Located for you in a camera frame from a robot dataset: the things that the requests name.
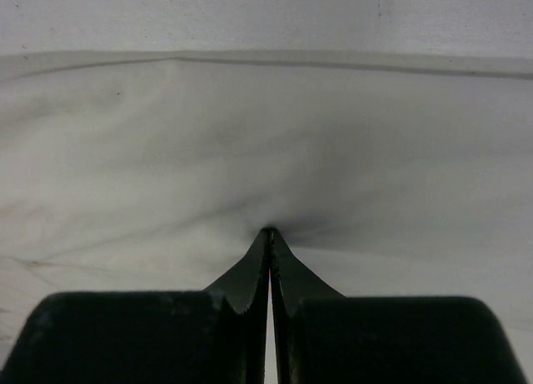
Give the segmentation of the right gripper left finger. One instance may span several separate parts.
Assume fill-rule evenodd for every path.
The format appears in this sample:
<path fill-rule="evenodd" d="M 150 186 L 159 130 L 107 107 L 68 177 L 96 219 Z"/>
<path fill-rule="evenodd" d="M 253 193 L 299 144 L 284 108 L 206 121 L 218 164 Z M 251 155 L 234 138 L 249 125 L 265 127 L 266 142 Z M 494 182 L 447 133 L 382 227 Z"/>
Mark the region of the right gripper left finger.
<path fill-rule="evenodd" d="M 269 233 L 201 291 L 59 292 L 27 318 L 4 383 L 261 383 Z"/>

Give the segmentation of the cream white t shirt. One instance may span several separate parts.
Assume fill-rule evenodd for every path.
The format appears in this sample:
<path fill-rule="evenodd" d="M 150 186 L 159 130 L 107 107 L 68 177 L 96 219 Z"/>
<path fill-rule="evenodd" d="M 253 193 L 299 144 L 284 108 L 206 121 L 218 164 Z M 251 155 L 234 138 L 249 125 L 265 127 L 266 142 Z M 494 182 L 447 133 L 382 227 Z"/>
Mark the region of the cream white t shirt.
<path fill-rule="evenodd" d="M 202 287 L 265 226 L 344 292 L 530 332 L 531 60 L 2 57 L 2 342 L 54 292 Z"/>

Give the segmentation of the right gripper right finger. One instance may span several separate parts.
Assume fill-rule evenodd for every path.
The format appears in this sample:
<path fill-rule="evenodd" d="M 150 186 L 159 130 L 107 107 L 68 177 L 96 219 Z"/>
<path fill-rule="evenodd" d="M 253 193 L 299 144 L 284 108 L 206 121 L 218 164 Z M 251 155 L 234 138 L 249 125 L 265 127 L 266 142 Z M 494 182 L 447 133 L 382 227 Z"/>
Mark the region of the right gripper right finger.
<path fill-rule="evenodd" d="M 268 232 L 281 383 L 523 383 L 496 315 L 471 297 L 346 297 Z"/>

